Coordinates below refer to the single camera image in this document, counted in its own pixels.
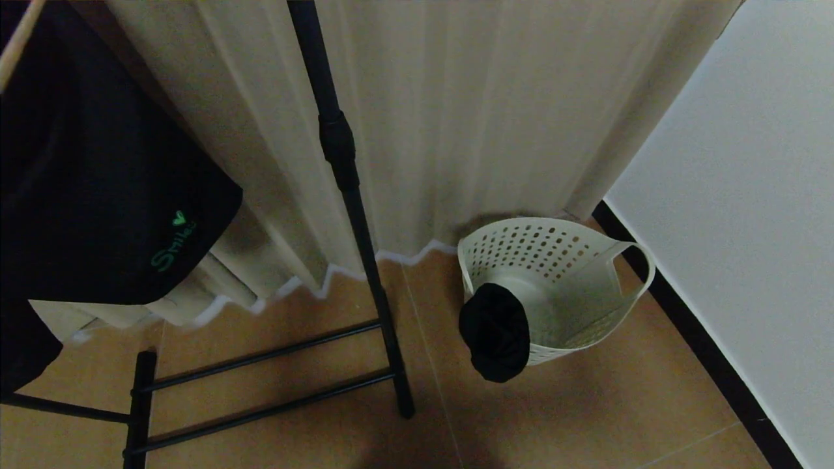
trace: white wall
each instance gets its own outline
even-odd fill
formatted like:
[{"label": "white wall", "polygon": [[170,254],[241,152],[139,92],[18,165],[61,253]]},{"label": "white wall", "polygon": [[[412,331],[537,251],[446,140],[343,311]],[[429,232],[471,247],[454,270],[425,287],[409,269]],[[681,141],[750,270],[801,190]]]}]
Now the white wall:
[{"label": "white wall", "polygon": [[747,2],[605,200],[834,467],[834,2]]}]

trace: curtain fold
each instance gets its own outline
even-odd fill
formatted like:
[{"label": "curtain fold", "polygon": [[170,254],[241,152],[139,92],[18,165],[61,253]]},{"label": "curtain fold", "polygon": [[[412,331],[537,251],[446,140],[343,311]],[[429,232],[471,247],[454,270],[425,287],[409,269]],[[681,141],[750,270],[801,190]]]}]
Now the curtain fold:
[{"label": "curtain fold", "polygon": [[[738,3],[318,2],[376,248],[413,256],[488,219],[590,216]],[[244,188],[211,255],[147,309],[183,324],[216,295],[248,306],[294,277],[317,290],[329,265],[361,272],[286,4],[108,6]]]}]

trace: brown floor tile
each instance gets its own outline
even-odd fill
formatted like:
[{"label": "brown floor tile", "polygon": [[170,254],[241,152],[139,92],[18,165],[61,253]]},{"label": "brown floor tile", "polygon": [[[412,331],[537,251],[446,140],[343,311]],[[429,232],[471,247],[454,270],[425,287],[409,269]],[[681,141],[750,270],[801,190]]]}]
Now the brown floor tile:
[{"label": "brown floor tile", "polygon": [[[130,412],[136,354],[162,337],[161,322],[140,330],[96,330],[61,355],[20,393],[28,396]],[[0,407],[0,466],[3,469],[121,467],[127,427],[119,423]]]},{"label": "brown floor tile", "polygon": [[406,274],[466,467],[636,467],[736,421],[648,295],[602,344],[498,385],[458,333],[457,259],[433,252]]},{"label": "brown floor tile", "polygon": [[645,469],[770,469],[770,465],[744,426],[737,424]]},{"label": "brown floor tile", "polygon": [[[457,467],[448,422],[399,265],[380,266],[417,415],[399,417],[390,382],[150,453],[148,467]],[[293,343],[374,317],[367,284],[334,277],[329,298],[297,290],[259,316],[227,308],[198,330],[168,327],[161,376]],[[152,433],[288,401],[387,366],[378,331],[212,376],[155,397]]]}]

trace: curtain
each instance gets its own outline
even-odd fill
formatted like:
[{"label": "curtain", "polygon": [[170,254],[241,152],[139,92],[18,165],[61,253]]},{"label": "curtain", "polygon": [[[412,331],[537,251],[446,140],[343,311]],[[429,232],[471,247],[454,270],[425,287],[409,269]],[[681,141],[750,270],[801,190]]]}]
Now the curtain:
[{"label": "curtain", "polygon": [[[318,2],[376,248],[408,259],[493,219],[590,216],[738,3]],[[68,307],[120,327],[148,312],[183,324],[228,299],[320,291],[334,266],[360,275],[285,2],[108,6],[128,45],[109,13],[77,9],[140,82],[147,65],[244,207],[165,299]]]}]

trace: green heart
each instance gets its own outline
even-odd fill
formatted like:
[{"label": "green heart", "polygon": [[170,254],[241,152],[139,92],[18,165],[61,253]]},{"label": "green heart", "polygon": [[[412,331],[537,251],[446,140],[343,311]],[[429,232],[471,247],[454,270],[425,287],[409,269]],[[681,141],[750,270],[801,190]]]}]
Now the green heart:
[{"label": "green heart", "polygon": [[177,218],[173,219],[174,226],[180,226],[181,224],[185,224],[185,215],[183,215],[182,210],[177,210]]}]

